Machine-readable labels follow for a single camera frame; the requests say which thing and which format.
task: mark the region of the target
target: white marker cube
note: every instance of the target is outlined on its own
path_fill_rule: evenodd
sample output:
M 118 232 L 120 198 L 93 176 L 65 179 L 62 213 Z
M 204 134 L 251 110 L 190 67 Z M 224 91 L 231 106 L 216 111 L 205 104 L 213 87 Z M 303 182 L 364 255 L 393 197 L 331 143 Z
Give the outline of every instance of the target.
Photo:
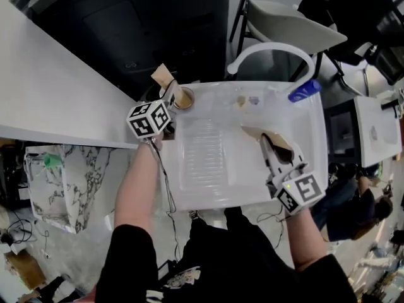
M 133 107 L 126 121 L 137 138 L 157 136 L 171 118 L 162 100 Z
M 324 196 L 318 180 L 317 171 L 302 174 L 295 179 L 282 182 L 275 196 L 288 213 L 294 215 L 303 208 L 313 206 Z

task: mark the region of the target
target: white handle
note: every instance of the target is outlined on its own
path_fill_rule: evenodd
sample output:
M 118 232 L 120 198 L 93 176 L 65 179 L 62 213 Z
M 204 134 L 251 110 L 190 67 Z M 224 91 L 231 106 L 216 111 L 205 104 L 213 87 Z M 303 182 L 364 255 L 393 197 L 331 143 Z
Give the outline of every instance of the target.
M 295 83 L 293 83 L 291 86 L 285 89 L 285 93 L 289 94 L 290 92 L 294 91 L 296 88 L 300 87 L 303 85 L 305 82 L 309 81 L 312 76 L 314 75 L 314 63 L 311 57 L 301 50 L 300 48 L 294 47 L 292 45 L 288 44 L 283 44 L 283 43 L 275 43 L 275 42 L 268 42 L 268 43 L 260 43 L 256 44 L 253 46 L 250 46 L 242 51 L 242 53 L 238 56 L 238 58 L 235 59 L 235 61 L 232 64 L 229 64 L 227 66 L 227 71 L 230 74 L 236 74 L 237 71 L 239 70 L 240 64 L 243 62 L 243 60 L 250 54 L 253 54 L 255 52 L 259 51 L 267 51 L 267 50 L 274 50 L 274 51 L 285 51 L 285 52 L 290 52 L 292 54 L 298 55 L 309 66 L 309 71 L 305 76 L 302 78 L 298 79 Z

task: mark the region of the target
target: black sleeve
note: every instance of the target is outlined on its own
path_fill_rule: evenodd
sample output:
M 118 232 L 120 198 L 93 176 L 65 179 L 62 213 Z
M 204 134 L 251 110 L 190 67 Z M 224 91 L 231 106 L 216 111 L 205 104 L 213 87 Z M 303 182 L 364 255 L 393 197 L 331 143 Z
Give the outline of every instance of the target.
M 334 255 L 328 255 L 301 273 L 303 291 L 310 302 L 356 303 L 357 299 Z
M 146 291 L 158 282 L 156 252 L 147 231 L 120 225 L 112 233 L 95 302 L 146 302 Z
M 359 199 L 359 207 L 357 208 L 355 221 L 369 221 L 374 216 L 374 205 L 376 200 L 370 189 L 367 189 Z

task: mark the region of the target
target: blue jeans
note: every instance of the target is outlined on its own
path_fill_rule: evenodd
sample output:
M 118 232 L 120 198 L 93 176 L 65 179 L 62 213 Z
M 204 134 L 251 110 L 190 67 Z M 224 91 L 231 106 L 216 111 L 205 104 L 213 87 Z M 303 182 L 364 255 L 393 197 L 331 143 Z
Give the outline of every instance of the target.
M 358 184 L 355 179 L 346 179 L 326 190 L 325 197 L 311 209 L 311 216 L 319 230 L 326 225 L 328 211 L 352 199 L 357 188 Z

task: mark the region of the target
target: cable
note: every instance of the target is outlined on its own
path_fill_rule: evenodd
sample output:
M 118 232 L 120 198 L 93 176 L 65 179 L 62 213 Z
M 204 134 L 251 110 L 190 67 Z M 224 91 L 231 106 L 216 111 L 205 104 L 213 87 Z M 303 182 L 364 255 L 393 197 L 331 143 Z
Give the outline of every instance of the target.
M 160 163 L 160 166 L 163 170 L 163 174 L 164 174 L 164 178 L 165 178 L 165 188 L 167 191 L 167 197 L 168 197 L 168 202 L 169 202 L 169 211 L 166 211 L 165 213 L 167 214 L 167 216 L 171 219 L 172 221 L 172 228 L 174 230 L 174 239 L 175 239 L 175 249 L 174 249 L 174 257 L 177 261 L 180 260 L 181 258 L 181 249 L 179 246 L 179 241 L 177 238 L 177 228 L 175 227 L 175 220 L 174 217 L 172 216 L 173 213 L 175 213 L 177 211 L 177 207 L 175 205 L 175 201 L 174 198 L 172 197 L 172 193 L 170 190 L 170 184 L 169 184 L 169 177 L 167 175 L 167 172 L 165 171 L 163 162 L 162 162 L 162 158 L 160 156 L 160 151 L 158 150 L 157 146 L 154 144 L 154 142 L 152 141 L 152 139 L 149 139 L 151 146 L 153 147 L 156 155 L 157 155 L 157 159 Z
M 13 239 L 13 236 L 10 234 L 10 228 L 13 226 L 13 225 L 16 225 L 17 223 L 20 223 L 21 224 L 21 230 L 22 230 L 22 232 L 23 232 L 23 238 L 21 239 L 21 240 L 18 240 L 18 241 L 14 241 L 13 240 L 13 244 L 21 244 L 22 242 L 26 242 L 26 241 L 28 241 L 28 240 L 30 240 L 31 239 L 31 237 L 32 237 L 32 223 L 31 223 L 31 221 L 29 221 L 29 220 L 27 220 L 27 219 L 21 219 L 18 215 L 17 215 L 17 213 L 14 211 L 14 210 L 12 210 L 12 212 L 15 214 L 15 216 L 17 217 L 17 221 L 16 222 L 13 222 L 8 228 L 7 228 L 7 231 L 6 231 L 6 233 L 9 235 L 9 237 L 11 238 L 11 239 Z M 25 230 L 24 229 L 24 223 L 23 222 L 28 222 L 29 224 L 30 224 L 30 226 L 31 226 L 31 231 L 27 231 L 27 230 Z M 29 236 L 28 236 L 28 238 L 27 239 L 25 239 L 25 233 L 27 233 L 27 234 L 29 234 Z
M 269 218 L 275 217 L 276 222 L 278 222 L 278 223 L 281 224 L 282 227 L 281 227 L 281 230 L 280 230 L 279 240 L 278 240 L 278 243 L 276 244 L 276 246 L 274 247 L 274 250 L 277 250 L 277 249 L 278 249 L 279 244 L 280 244 L 280 241 L 282 240 L 283 233 L 284 233 L 284 231 L 285 231 L 285 226 L 283 225 L 283 221 L 285 221 L 286 218 L 283 218 L 283 219 L 279 218 L 279 215 L 282 213 L 282 211 L 283 211 L 283 205 L 281 205 L 280 211 L 279 211 L 278 213 L 264 212 L 264 213 L 261 213 L 261 214 L 257 217 L 257 220 L 256 220 L 257 224 L 259 224 L 259 223 L 262 222 L 262 221 L 265 221 L 265 220 L 267 220 L 267 219 L 269 219 Z
M 46 253 L 46 245 L 48 244 L 49 231 L 48 231 L 48 230 L 45 230 L 44 234 L 42 234 L 42 233 L 39 231 L 38 227 L 37 227 L 37 232 L 38 232 L 42 237 L 45 238 L 44 254 L 45 254 L 45 257 L 48 258 L 48 257 L 47 257 L 47 253 Z

